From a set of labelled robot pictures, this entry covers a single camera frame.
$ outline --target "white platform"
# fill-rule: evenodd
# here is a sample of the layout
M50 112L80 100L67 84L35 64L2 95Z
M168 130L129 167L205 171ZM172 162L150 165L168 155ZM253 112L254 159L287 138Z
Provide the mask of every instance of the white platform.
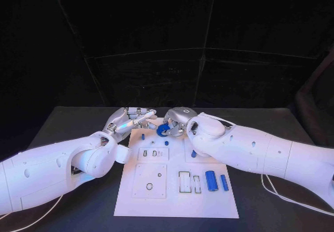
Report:
M161 122L162 118L153 120L156 125ZM135 129L127 146L132 155L123 165L113 216L238 218L225 165L212 158L198 155L192 158L191 144L184 136L162 138L155 130ZM162 153L152 157L150 151L158 151L158 148L163 148ZM142 150L146 150L146 157L140 154ZM210 170L214 171L218 187L214 192L207 190L205 171ZM179 193L178 172L189 172L191 193ZM228 191L222 191L221 174ZM199 177L201 193L194 193L192 176ZM146 189L148 183L152 184L150 190Z

